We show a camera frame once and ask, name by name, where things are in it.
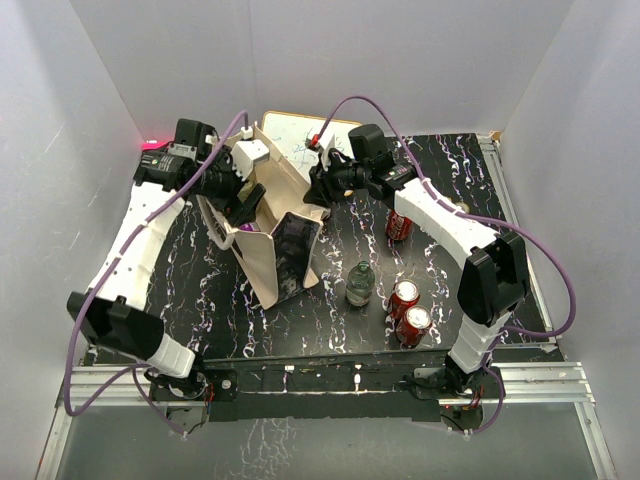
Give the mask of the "cream canvas tote bag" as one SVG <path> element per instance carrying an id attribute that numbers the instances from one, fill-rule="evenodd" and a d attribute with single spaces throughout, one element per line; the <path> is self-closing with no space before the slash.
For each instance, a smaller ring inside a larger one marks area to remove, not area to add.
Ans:
<path id="1" fill-rule="evenodd" d="M 304 203 L 307 181 L 259 127 L 253 134 L 269 151 L 249 175 L 250 185 L 266 189 L 253 220 L 257 229 L 233 227 L 209 199 L 196 199 L 209 238 L 232 251 L 261 307 L 269 309 L 319 283 L 312 258 L 329 210 Z"/>

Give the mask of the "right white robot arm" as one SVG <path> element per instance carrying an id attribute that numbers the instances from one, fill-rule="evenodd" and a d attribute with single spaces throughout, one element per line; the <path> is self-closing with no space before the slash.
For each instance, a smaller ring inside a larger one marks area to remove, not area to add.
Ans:
<path id="1" fill-rule="evenodd" d="M 365 190 L 411 220 L 455 260 L 462 271 L 457 300 L 463 319 L 445 358 L 442 383 L 457 396 L 469 396 L 481 385 L 500 330 L 530 291 L 524 239 L 466 218 L 428 179 L 419 177 L 417 166 L 395 158 L 377 125 L 356 127 L 348 138 L 350 156 L 335 147 L 333 133 L 307 137 L 305 146 L 318 162 L 309 171 L 310 188 L 303 200 L 329 207 L 348 190 Z"/>

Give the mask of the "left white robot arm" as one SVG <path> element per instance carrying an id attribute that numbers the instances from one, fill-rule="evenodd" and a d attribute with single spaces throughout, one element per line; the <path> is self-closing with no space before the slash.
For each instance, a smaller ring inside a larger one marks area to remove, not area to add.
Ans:
<path id="1" fill-rule="evenodd" d="M 73 292 L 67 310 L 75 325 L 69 342 L 84 337 L 94 346 L 124 355 L 172 378 L 182 397 L 194 399 L 207 376 L 193 350 L 166 332 L 161 318 L 146 312 L 148 286 L 174 221 L 189 197 L 209 201 L 231 225 L 255 216 L 264 195 L 240 192 L 268 151 L 246 113 L 223 134 L 202 122 L 181 119 L 172 140 L 146 145 L 134 172 L 130 201 L 116 239 L 99 272 L 83 292 Z"/>

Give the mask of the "purple Fanta can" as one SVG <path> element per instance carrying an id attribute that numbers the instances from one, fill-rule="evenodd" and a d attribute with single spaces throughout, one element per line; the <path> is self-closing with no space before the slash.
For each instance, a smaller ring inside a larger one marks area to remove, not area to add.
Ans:
<path id="1" fill-rule="evenodd" d="M 260 228 L 255 222 L 248 222 L 239 226 L 239 229 L 247 232 L 259 232 Z"/>

